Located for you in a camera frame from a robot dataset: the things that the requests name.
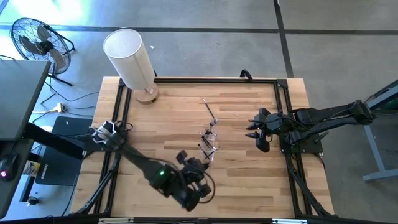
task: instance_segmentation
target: lamp base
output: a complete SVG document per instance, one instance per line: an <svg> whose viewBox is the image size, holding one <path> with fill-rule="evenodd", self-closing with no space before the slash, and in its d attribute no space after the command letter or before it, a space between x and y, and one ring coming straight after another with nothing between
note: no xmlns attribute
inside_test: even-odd
<svg viewBox="0 0 398 224"><path fill-rule="evenodd" d="M134 96L138 102L142 104L150 104L155 102L159 96L159 88L156 83L152 83L150 87L145 90L134 90Z"/></svg>

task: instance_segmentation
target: fan stand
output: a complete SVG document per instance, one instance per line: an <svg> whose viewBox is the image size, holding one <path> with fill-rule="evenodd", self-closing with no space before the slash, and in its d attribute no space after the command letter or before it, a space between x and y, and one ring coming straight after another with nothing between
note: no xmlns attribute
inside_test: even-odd
<svg viewBox="0 0 398 224"><path fill-rule="evenodd" d="M64 37L63 35L59 34L57 31L55 31L53 28L51 28L51 27L48 26L48 25L46 25L46 26L44 26L44 27L45 27L46 29L50 29L52 32L54 32L54 33L56 33L57 35L59 35L62 39L66 40L67 42L69 42L70 44L72 44L72 48L71 48L70 50L68 50L67 52L63 53L63 55L68 54L68 53L71 52L72 50L76 50L75 44L73 44L73 42L70 41L68 38L66 38L66 37ZM73 86L71 83L68 83L67 81L62 80L62 79L60 79L60 78L58 78L58 77L55 76L55 65L53 66L52 74L47 74L47 76L50 77L50 78L53 78L53 79L55 79L55 80L57 80L57 81L60 81L60 82L62 82L62 83L64 83L64 84L67 84L68 86Z"/></svg>
<svg viewBox="0 0 398 224"><path fill-rule="evenodd" d="M62 80L62 79L57 78L56 76L54 76L54 72L53 72L52 75L51 75L51 74L47 74L47 77L53 78L53 79L55 79L55 80L58 80L58 81L60 81L60 82L62 82L62 83L64 83L64 84L67 84L68 86L73 86L71 83L68 83L67 81Z"/></svg>

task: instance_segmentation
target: concrete floor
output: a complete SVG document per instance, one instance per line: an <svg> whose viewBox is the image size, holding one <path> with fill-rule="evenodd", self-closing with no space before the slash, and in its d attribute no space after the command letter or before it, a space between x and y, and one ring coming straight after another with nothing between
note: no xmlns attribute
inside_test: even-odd
<svg viewBox="0 0 398 224"><path fill-rule="evenodd" d="M33 17L48 24L73 26L278 28L272 0L40 2L45 4L10 0L0 14L0 25ZM397 30L397 6L393 0L280 0L286 29ZM21 58L8 33L0 30L0 54ZM102 50L109 32L60 33L71 39L77 49L72 53L70 68L60 75L75 86L53 81L60 93L69 99L77 98L98 91L104 75L117 75ZM236 77L245 68L255 77L287 77L279 34L143 32L142 37L158 75ZM304 78L310 104L316 108L365 100L398 78L396 37L287 35L294 77ZM50 94L45 86L38 102ZM95 106L96 100L94 95L67 106ZM58 102L65 101L56 96L45 105L52 108ZM38 104L35 109L43 108ZM37 124L51 126L57 116L50 114ZM376 137L388 135L380 130L395 127L391 119L394 118L380 118L373 124ZM398 179L368 184L362 181L363 174L377 171L363 128L345 126L332 130L322 143L335 213L346 218L398 222ZM396 145L384 144L381 150L386 166L397 168ZM24 181L22 178L15 198ZM32 192L37 192L43 203L26 207L15 199L5 220L61 215L71 190L34 185Z"/></svg>

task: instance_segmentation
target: metal desk leg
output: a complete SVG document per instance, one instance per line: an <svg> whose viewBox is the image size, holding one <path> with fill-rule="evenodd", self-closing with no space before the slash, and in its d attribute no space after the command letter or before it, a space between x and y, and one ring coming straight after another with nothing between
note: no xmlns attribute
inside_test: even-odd
<svg viewBox="0 0 398 224"><path fill-rule="evenodd" d="M385 178L390 178L390 177L398 177L398 169L392 169L392 170L385 170L382 172L375 172L371 173L369 175L364 175L363 180L370 181L370 180L380 180L380 179L385 179Z"/></svg>
<svg viewBox="0 0 398 224"><path fill-rule="evenodd" d="M41 143L48 147L52 147L65 155L74 157L76 159L83 158L84 149L74 143L67 141L54 135L50 132L44 131L42 128L32 124L27 123L25 131L23 133L24 138L33 139L35 142Z"/></svg>
<svg viewBox="0 0 398 224"><path fill-rule="evenodd" d="M372 134L371 127L369 127L369 125L365 125L364 129L365 129L366 137L368 137L368 141L371 145L373 156L374 156L374 159L376 160L379 171L385 171L386 169L384 168L383 161L381 160L379 149L377 148L376 142L374 140L374 136Z"/></svg>

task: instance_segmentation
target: wooden table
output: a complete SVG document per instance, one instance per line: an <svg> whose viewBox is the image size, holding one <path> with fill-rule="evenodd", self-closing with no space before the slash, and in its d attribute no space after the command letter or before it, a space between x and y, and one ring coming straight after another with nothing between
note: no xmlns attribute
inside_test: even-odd
<svg viewBox="0 0 398 224"><path fill-rule="evenodd" d="M308 107L307 94L301 78L287 79L293 109ZM119 77L104 77L93 126L110 121ZM248 119L261 107L276 112L275 94L268 84L227 83L158 83L160 96L151 105L143 105L132 96L127 121L134 125L129 143L143 154L177 163L175 156L186 150L189 157L199 158L199 132L207 126L211 115L201 98L205 98L219 119L215 130L221 146L208 173L216 182L212 202L199 204L186 212L171 197L164 198L149 186L142 172L122 158L112 216L134 217L293 217L292 199L284 155L274 136L271 150L263 153L254 139L244 134ZM121 103L121 119L124 103ZM72 212L89 199L98 185L103 152L84 160L78 179ZM303 154L309 189L324 208L333 213L328 184L320 160ZM103 201L108 190L105 190ZM304 210L301 192L300 206Z"/></svg>

